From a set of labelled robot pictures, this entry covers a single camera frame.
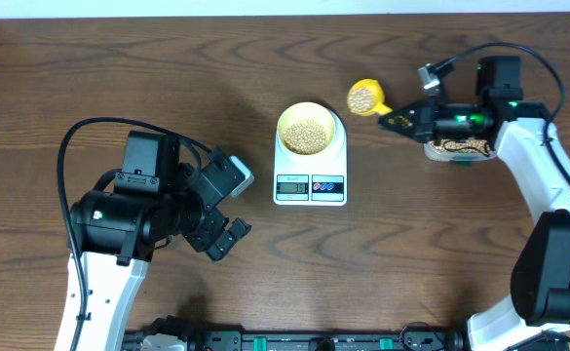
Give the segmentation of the yellow measuring scoop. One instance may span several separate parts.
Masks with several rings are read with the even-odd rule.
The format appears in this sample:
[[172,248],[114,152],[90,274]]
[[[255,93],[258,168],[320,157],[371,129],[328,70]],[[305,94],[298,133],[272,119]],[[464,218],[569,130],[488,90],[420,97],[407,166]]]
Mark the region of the yellow measuring scoop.
[[351,112],[360,116],[383,116],[393,109],[385,104],[385,93],[377,80],[362,79],[352,86],[347,94]]

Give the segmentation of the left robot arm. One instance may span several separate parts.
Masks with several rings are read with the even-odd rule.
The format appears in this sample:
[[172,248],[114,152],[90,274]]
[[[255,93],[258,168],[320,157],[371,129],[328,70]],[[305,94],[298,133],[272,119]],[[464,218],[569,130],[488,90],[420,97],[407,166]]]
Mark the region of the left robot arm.
[[58,350],[118,350],[154,252],[179,235],[218,261],[250,230],[217,208],[253,181],[220,148],[193,167],[170,135],[132,131],[121,168],[105,173],[69,211],[76,253],[56,341]]

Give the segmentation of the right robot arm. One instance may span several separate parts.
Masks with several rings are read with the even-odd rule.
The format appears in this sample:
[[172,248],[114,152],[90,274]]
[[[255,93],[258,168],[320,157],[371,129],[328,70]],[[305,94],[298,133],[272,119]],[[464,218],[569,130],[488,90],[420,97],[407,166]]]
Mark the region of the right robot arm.
[[446,350],[520,350],[570,344],[570,159],[554,114],[523,97],[515,56],[481,58],[470,104],[446,102],[452,59],[419,70],[430,95],[385,112],[379,125],[418,143],[483,139],[510,169],[534,220],[511,275],[509,296],[446,335]]

